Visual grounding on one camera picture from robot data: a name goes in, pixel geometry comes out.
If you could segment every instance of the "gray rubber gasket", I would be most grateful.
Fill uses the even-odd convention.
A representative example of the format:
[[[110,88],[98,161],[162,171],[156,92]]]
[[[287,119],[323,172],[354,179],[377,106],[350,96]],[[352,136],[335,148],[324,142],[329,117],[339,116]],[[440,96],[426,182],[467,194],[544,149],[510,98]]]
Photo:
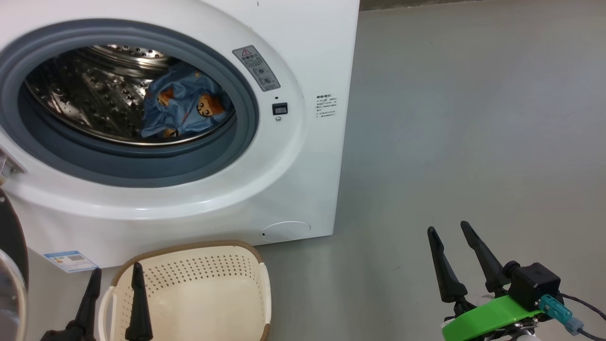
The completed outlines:
[[[21,87],[37,65],[90,45],[149,46],[207,73],[230,96],[236,117],[217,132],[177,146],[112,144],[49,120]],[[178,32],[140,22],[89,19],[28,33],[0,52],[0,125],[26,152],[74,177],[121,187],[164,187],[199,180],[234,162],[252,141],[259,113],[244,76],[218,52]]]

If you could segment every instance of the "green plastic part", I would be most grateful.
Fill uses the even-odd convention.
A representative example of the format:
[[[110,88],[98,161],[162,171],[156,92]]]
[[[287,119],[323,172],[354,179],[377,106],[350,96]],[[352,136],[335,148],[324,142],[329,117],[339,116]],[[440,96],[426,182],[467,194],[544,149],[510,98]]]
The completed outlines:
[[[457,317],[442,328],[442,335],[446,341],[466,341],[540,313],[527,311],[511,297],[503,296]]]

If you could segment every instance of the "wire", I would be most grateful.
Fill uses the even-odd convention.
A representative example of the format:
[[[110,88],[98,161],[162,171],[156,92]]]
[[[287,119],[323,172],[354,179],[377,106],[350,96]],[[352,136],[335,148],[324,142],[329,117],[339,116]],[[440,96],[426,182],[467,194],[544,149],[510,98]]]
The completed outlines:
[[[585,302],[585,301],[583,301],[583,300],[581,300],[581,299],[579,299],[579,298],[577,298],[575,296],[566,295],[566,294],[563,294],[561,292],[560,292],[560,295],[563,298],[565,298],[565,299],[569,299],[569,300],[572,300],[572,301],[579,302],[580,304],[582,304],[582,305],[588,307],[589,309],[595,311],[598,315],[600,315],[600,317],[602,317],[604,320],[606,320],[606,314],[604,314],[600,309],[597,309],[593,305],[591,305],[591,304],[589,304],[589,303],[587,303],[587,302]],[[606,339],[603,339],[601,337],[597,337],[597,336],[595,336],[593,334],[590,334],[590,333],[584,331],[583,328],[579,328],[579,329],[577,329],[577,331],[579,332],[579,334],[583,335],[584,337],[586,337],[588,339],[591,339],[591,340],[594,340],[594,341],[606,341]]]
[[[598,314],[599,314],[599,315],[600,315],[600,316],[601,316],[601,317],[602,317],[604,320],[606,320],[606,314],[604,314],[604,313],[603,313],[603,312],[602,312],[600,309],[597,309],[597,308],[596,308],[596,307],[594,307],[593,305],[591,305],[591,304],[589,304],[589,303],[587,303],[587,302],[585,302],[585,301],[583,301],[583,300],[581,300],[581,299],[578,299],[578,298],[576,298],[575,296],[570,296],[570,295],[566,295],[566,294],[563,294],[563,293],[560,293],[560,295],[561,295],[563,298],[565,298],[565,299],[569,299],[569,300],[573,300],[573,301],[577,301],[577,302],[579,302],[580,304],[582,304],[582,305],[584,305],[584,306],[588,307],[589,309],[591,309],[591,310],[595,311],[595,312],[596,312],[596,313],[598,313]]]
[[[579,332],[579,334],[583,335],[584,337],[591,339],[591,340],[595,340],[595,341],[606,341],[606,339],[602,339],[601,337],[597,337],[595,335],[589,334],[588,332],[584,331],[582,328],[577,329],[577,331]]]

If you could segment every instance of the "white basket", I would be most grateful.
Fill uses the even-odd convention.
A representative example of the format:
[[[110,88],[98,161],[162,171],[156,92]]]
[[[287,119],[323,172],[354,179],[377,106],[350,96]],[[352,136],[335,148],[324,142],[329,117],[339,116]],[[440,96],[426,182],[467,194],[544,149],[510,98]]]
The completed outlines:
[[[153,341],[263,341],[271,320],[267,268],[240,241],[198,243],[148,252],[118,271],[99,311],[100,341],[122,341],[130,324],[133,264],[145,274]],[[107,308],[112,324],[106,335]]]

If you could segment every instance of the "laundry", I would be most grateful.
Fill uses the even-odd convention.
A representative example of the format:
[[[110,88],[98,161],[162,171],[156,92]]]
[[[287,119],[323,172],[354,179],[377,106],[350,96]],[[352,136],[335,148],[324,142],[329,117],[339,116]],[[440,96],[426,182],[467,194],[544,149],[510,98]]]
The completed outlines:
[[[167,138],[200,133],[225,121],[233,104],[205,73],[180,62],[147,90],[141,137]]]

